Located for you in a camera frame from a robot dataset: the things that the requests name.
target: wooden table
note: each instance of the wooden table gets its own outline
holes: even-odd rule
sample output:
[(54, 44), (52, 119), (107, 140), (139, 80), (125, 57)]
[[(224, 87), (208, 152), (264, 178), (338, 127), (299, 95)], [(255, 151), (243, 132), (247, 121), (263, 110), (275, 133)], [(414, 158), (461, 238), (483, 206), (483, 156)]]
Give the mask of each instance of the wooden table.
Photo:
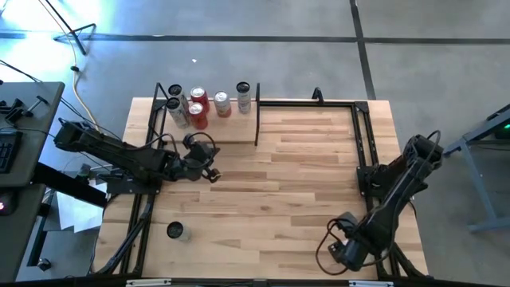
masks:
[[(145, 143), (151, 101), (133, 99), (127, 142)], [(400, 155), (390, 104), (368, 103), (379, 161), (389, 163)], [(355, 178), (359, 162), (348, 109), (261, 107), (260, 121), (257, 147), (219, 144), (222, 150), (214, 167), (223, 176), (218, 182), (163, 184), (152, 215), (143, 276), (376, 279), (374, 266), (330, 277), (314, 258), (328, 219), (345, 211), (361, 219), (367, 212)], [(132, 195), (121, 195), (105, 211), (96, 268), (125, 238), (132, 200)], [(167, 225), (175, 220), (190, 227), (191, 242), (167, 237)], [(396, 242), (417, 269), (427, 273), (413, 211), (407, 207), (399, 220)], [(331, 242), (326, 241), (320, 260), (335, 271), (342, 266), (326, 250)], [(132, 252), (131, 265), (135, 256)]]

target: keyboard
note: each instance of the keyboard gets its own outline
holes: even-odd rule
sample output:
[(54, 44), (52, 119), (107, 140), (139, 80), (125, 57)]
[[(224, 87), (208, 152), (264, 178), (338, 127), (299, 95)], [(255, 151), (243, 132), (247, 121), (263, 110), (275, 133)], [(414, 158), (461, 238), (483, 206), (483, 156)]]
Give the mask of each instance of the keyboard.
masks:
[(18, 153), (23, 133), (0, 132), (0, 174), (9, 173)]

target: desk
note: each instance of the desk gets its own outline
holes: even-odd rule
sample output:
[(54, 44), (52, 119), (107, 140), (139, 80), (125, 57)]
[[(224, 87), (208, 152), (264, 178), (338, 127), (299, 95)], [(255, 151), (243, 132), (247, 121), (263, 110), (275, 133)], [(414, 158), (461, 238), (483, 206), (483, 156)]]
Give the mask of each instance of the desk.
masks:
[[(127, 142), (145, 143), (151, 102), (133, 99)], [(400, 155), (389, 102), (368, 103), (379, 161), (389, 163)], [(155, 200), (143, 277), (376, 279), (375, 267), (330, 277), (314, 258), (328, 219), (345, 211), (358, 219), (366, 214), (355, 177), (359, 162), (353, 133), (345, 108), (261, 107), (257, 147), (219, 144), (214, 167), (223, 176), (218, 182), (163, 184)], [(133, 196), (120, 195), (106, 209), (96, 269), (124, 240), (132, 201)], [(167, 225), (175, 220), (190, 227), (191, 242), (167, 237)], [(396, 242), (417, 269), (427, 273), (409, 207), (400, 216)], [(135, 242), (131, 266), (138, 246)], [(326, 246), (320, 260), (330, 270), (339, 269)]]

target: black desk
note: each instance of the black desk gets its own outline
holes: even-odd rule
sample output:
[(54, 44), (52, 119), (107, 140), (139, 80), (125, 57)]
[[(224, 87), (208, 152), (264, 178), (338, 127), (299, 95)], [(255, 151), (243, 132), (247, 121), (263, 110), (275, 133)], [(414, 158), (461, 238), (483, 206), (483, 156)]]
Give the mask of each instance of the black desk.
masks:
[[(63, 192), (77, 199), (106, 206), (106, 198), (102, 191), (80, 183), (51, 167), (39, 163), (39, 156), (46, 141), (47, 132), (51, 127), (60, 102), (64, 84), (49, 83), (3, 83), (0, 85), (0, 99), (11, 106), (14, 99), (22, 100), (25, 109), (42, 96), (49, 104), (39, 104), (33, 110), (33, 117), (24, 117), (16, 122), (23, 133), (22, 143), (14, 159), (10, 173), (0, 174), (0, 190), (15, 189), (18, 194), (18, 208), (8, 216), (0, 216), (0, 282), (13, 281), (18, 274), (19, 265), (26, 250), (33, 224), (41, 212), (41, 200), (46, 187)], [(7, 127), (0, 117), (0, 128)], [(27, 131), (22, 128), (37, 129)], [(44, 224), (37, 231), (34, 246), (30, 252), (28, 265), (37, 264), (45, 240)]]

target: concrete floor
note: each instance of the concrete floor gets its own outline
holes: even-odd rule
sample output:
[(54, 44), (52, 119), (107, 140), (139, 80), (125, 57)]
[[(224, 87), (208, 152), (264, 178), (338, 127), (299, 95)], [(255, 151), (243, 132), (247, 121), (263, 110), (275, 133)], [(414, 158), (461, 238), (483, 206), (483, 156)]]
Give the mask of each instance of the concrete floor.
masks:
[[(178, 35), (355, 36), (348, 0), (94, 0), (55, 2), (73, 27), (95, 22), (98, 33)], [(30, 15), (20, 13), (33, 6)], [(358, 0), (366, 37), (510, 37), (505, 0)], [(0, 30), (57, 32), (37, 2), (11, 1)], [(164, 86), (201, 84), (233, 91), (243, 79), (261, 82), (264, 97), (310, 97), (320, 86), (328, 99), (367, 94), (356, 44), (90, 41), (78, 55), (80, 94), (106, 128), (122, 135), (134, 96)], [(508, 104), (507, 45), (367, 45), (377, 99), (389, 100), (401, 147), (412, 135), (442, 130), (442, 145), (458, 139), (488, 114)], [(32, 33), (0, 39), (0, 58), (43, 81), (64, 81), (64, 98), (79, 110), (71, 89), (71, 49)], [(4, 81), (26, 81), (0, 66)], [(57, 116), (75, 119), (61, 106)], [(55, 123), (51, 132), (57, 132)], [(499, 214), (510, 195), (503, 178), (509, 153), (475, 152)], [(75, 155), (45, 145), (41, 161), (63, 168)], [(76, 170), (83, 157), (70, 162)], [(430, 274), (437, 278), (510, 285), (510, 230), (471, 234), (466, 225), (484, 219), (464, 160), (446, 159), (429, 189), (416, 197), (418, 225)], [(81, 275), (88, 268), (96, 232), (52, 234), (43, 256), (55, 262), (46, 273), (22, 268), (18, 280)], [(74, 252), (73, 267), (69, 252)]]

